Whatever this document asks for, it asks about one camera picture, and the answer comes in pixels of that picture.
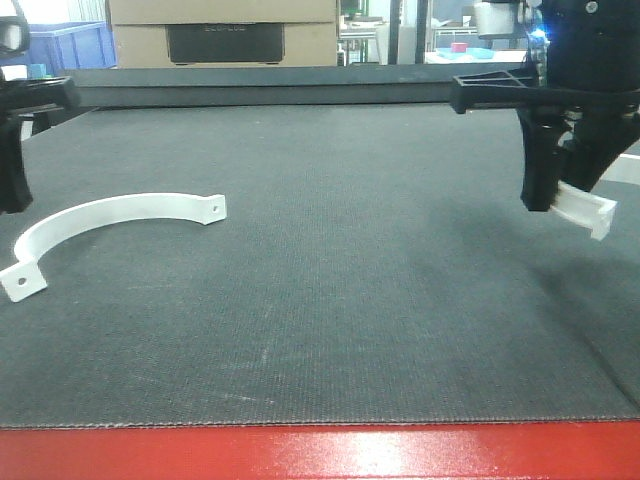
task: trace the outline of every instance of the blue plastic crate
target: blue plastic crate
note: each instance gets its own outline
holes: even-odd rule
[[[22,56],[0,65],[44,64],[47,74],[63,70],[110,68],[116,64],[113,34],[106,22],[33,24],[31,47]]]

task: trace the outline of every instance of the cardboard box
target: cardboard box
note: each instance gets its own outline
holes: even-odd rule
[[[118,68],[255,67],[257,62],[177,65],[169,58],[164,25],[114,26]],[[335,66],[336,27],[332,23],[285,24],[282,67]]]
[[[113,25],[335,23],[336,0],[108,0]]]
[[[119,68],[336,65],[339,13],[336,0],[109,0],[108,6]],[[271,51],[263,57],[264,61],[239,61],[259,57],[257,50],[264,49],[263,42],[248,43],[256,46],[256,52],[242,55],[238,45],[243,44],[243,34],[238,32],[238,36],[233,37],[227,31],[224,32],[226,37],[220,35],[225,40],[209,45],[215,45],[218,51],[221,45],[230,45],[230,50],[235,48],[239,53],[237,58],[215,57],[210,51],[214,48],[207,50],[205,46],[202,58],[193,62],[171,60],[172,57],[176,60],[197,56],[175,55],[176,31],[184,33],[185,29],[171,26],[193,25],[193,39],[189,39],[188,27],[183,37],[197,52],[196,39],[210,38],[203,29],[213,34],[216,29],[243,30],[242,25],[249,24],[280,24],[281,38],[275,40],[281,45],[274,47],[279,48],[279,52]],[[273,36],[265,39],[275,41]],[[230,61],[206,60],[212,56]]]

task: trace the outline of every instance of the gray conveyor belt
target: gray conveyor belt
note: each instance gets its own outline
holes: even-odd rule
[[[25,142],[37,220],[224,194],[49,252],[0,298],[0,427],[640,418],[640,189],[602,243],[519,201],[512,112],[445,106],[89,113]]]

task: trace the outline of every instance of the red frame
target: red frame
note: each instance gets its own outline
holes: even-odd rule
[[[2,480],[640,478],[640,421],[0,431]]]

